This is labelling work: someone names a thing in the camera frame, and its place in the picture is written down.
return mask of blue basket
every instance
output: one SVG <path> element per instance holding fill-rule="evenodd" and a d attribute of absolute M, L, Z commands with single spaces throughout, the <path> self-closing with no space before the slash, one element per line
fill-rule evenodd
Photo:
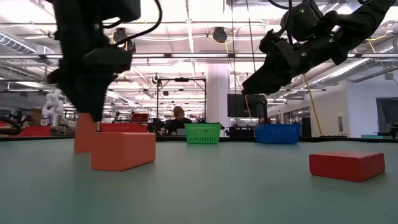
<path fill-rule="evenodd" d="M 301 124 L 259 124 L 254 127 L 256 141 L 266 144 L 296 144 Z"/>

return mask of green basket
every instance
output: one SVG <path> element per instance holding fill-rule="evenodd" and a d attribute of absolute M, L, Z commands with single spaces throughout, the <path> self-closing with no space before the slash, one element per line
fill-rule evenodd
<path fill-rule="evenodd" d="M 218 144 L 220 124 L 185 124 L 188 144 Z"/>

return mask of white column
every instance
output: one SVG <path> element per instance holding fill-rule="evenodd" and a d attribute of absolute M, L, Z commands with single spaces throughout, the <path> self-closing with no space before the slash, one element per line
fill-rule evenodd
<path fill-rule="evenodd" d="M 206 116 L 209 123 L 220 122 L 229 127 L 227 94 L 229 93 L 229 65 L 207 65 L 207 106 Z"/>

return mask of table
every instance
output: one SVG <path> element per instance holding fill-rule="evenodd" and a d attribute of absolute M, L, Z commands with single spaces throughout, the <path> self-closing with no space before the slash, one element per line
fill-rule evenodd
<path fill-rule="evenodd" d="M 154 163 L 90 169 L 72 139 L 0 142 L 0 223 L 398 223 L 398 144 L 158 142 Z M 311 176 L 308 155 L 383 152 L 363 183 Z"/>

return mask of white robot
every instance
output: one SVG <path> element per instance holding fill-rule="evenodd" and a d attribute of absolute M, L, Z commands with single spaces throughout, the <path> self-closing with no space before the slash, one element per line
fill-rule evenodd
<path fill-rule="evenodd" d="M 57 126 L 58 116 L 63 113 L 63 102 L 59 100 L 61 90 L 54 90 L 49 92 L 46 97 L 46 102 L 42 109 L 42 126 Z"/>

